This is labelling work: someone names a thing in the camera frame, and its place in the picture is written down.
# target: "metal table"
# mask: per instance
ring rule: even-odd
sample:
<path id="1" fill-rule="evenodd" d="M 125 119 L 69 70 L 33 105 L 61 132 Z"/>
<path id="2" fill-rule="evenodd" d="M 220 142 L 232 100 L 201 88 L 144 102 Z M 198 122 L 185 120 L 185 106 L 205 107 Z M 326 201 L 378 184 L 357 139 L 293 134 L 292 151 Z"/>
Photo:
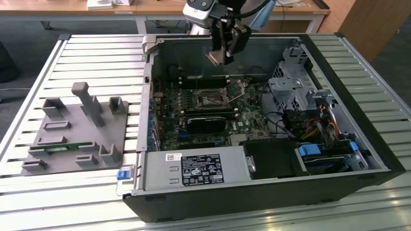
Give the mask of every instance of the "metal table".
<path id="1" fill-rule="evenodd" d="M 98 101 L 129 103 L 124 166 L 136 161 L 142 82 L 141 35 L 73 35 L 51 50 L 0 144 L 1 230 L 385 230 L 411 225 L 411 110 L 345 38 L 310 35 L 337 76 L 408 170 L 337 202 L 176 222 L 144 223 L 117 195 L 117 170 L 21 177 L 21 161 L 43 116 L 46 97 L 78 103 L 74 81 L 86 81 Z M 132 185 L 122 185 L 129 190 Z"/>

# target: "motherboard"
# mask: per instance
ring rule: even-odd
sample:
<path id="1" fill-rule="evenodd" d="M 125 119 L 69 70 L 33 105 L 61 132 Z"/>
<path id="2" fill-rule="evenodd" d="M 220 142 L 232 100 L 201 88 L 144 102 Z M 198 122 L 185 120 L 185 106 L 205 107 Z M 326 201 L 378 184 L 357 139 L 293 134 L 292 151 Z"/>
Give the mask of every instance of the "motherboard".
<path id="1" fill-rule="evenodd" d="M 180 77 L 156 82 L 160 149 L 237 146 L 269 138 L 258 108 L 260 84 L 245 77 Z"/>

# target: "barcode sticker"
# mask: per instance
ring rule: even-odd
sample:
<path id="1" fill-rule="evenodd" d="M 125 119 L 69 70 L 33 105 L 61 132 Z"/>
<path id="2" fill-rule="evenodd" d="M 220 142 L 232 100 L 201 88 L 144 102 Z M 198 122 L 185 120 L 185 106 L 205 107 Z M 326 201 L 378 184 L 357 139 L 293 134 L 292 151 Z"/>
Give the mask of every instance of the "barcode sticker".
<path id="1" fill-rule="evenodd" d="M 132 11 L 114 11 L 114 13 L 117 13 L 117 14 L 132 14 L 133 12 Z"/>
<path id="2" fill-rule="evenodd" d="M 49 148 L 49 149 L 45 149 L 46 152 L 58 152 L 58 151 L 66 151 L 68 149 L 61 147 L 61 148 Z"/>
<path id="3" fill-rule="evenodd" d="M 174 160 L 181 160 L 180 153 L 165 154 L 165 161 L 174 161 Z"/>

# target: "blue latch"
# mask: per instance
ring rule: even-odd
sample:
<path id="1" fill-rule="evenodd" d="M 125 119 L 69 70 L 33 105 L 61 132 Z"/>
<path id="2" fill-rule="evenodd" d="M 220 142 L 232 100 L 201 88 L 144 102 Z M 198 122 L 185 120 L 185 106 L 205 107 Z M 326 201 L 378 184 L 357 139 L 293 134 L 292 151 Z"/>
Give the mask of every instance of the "blue latch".
<path id="1" fill-rule="evenodd" d="M 129 170 L 120 170 L 117 172 L 117 180 L 128 180 L 130 178 L 130 171 Z"/>
<path id="2" fill-rule="evenodd" d="M 354 142 L 349 142 L 349 146 L 352 148 L 352 151 L 356 153 L 360 149 L 358 149 L 358 146 Z"/>
<path id="3" fill-rule="evenodd" d="M 300 153 L 300 156 L 321 154 L 320 148 L 316 144 L 302 144 L 297 148 L 297 151 Z"/>

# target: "blue drive bracket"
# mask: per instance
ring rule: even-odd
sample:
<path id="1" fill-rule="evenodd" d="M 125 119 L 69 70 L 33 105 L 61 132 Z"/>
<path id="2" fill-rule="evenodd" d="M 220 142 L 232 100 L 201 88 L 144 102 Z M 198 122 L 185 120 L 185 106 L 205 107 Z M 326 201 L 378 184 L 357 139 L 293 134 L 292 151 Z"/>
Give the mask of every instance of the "blue drive bracket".
<path id="1" fill-rule="evenodd" d="M 316 144 L 302 144 L 297 148 L 297 152 L 300 153 L 300 156 L 321 154 L 320 148 Z"/>

